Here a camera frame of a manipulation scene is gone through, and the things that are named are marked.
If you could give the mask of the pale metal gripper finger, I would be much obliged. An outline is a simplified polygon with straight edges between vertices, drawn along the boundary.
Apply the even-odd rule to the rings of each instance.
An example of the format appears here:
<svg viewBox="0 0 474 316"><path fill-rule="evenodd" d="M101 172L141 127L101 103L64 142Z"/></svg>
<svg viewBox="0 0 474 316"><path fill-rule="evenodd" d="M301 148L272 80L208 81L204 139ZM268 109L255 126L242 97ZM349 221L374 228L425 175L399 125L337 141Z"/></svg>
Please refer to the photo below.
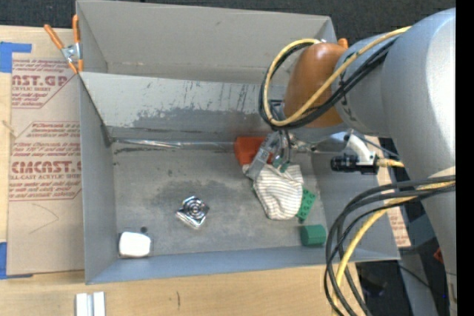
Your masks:
<svg viewBox="0 0 474 316"><path fill-rule="evenodd" d="M262 161L252 162L250 165L250 178L256 180L264 170L273 172L276 168L271 164L264 164Z"/></svg>
<svg viewBox="0 0 474 316"><path fill-rule="evenodd" d="M259 175L267 164L269 156L270 152L266 148L260 148L251 163L247 165L246 169L244 169L244 174Z"/></svg>

